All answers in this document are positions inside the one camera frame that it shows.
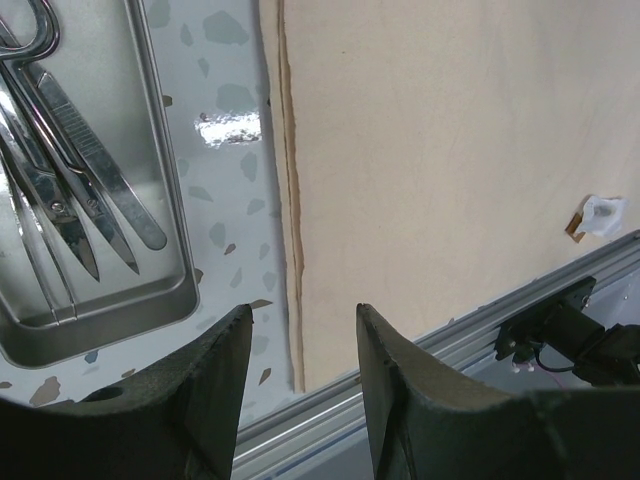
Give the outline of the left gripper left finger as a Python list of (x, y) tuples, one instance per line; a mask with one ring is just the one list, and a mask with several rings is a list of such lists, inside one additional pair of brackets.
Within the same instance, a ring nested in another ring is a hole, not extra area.
[(1, 402), (4, 479), (228, 479), (251, 351), (239, 305), (198, 338), (84, 399)]

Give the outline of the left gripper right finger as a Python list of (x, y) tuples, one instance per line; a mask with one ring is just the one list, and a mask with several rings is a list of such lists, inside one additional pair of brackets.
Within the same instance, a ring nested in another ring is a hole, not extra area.
[(638, 478), (638, 388), (511, 395), (442, 363), (369, 304), (356, 330), (375, 478)]

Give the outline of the metal tweezers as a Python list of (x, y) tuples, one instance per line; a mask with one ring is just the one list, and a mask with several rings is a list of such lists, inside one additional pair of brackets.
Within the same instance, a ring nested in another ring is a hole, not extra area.
[(43, 73), (37, 85), (76, 151), (144, 245), (154, 251), (163, 249), (166, 234), (53, 75)]

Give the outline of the short pointed scissors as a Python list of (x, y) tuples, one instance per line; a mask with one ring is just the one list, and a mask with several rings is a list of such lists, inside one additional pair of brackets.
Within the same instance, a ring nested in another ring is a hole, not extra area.
[(10, 78), (9, 85), (19, 91), (20, 100), (35, 117), (33, 124), (42, 134), (43, 142), (54, 150), (51, 153), (52, 161), (68, 190), (114, 252), (138, 274), (135, 256), (113, 212), (94, 186), (88, 166), (46, 104), (36, 84), (29, 79), (24, 69), (11, 66), (6, 67), (6, 70)]

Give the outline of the long surgical scissors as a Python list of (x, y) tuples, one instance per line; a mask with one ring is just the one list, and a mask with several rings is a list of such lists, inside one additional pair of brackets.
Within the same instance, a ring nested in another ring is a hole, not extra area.
[(50, 224), (81, 264), (92, 266), (95, 257), (82, 222), (35, 132), (27, 97), (20, 91), (17, 81), (11, 78), (12, 61), (31, 60), (59, 39), (58, 18), (51, 4), (30, 1), (28, 6), (35, 19), (34, 37), (24, 45), (1, 47), (1, 168), (26, 258), (48, 312), (59, 324), (65, 319), (60, 316), (61, 308), (56, 305), (55, 292), (47, 279), (40, 246), (44, 247), (65, 291), (71, 321), (79, 316), (77, 298), (44, 223)]

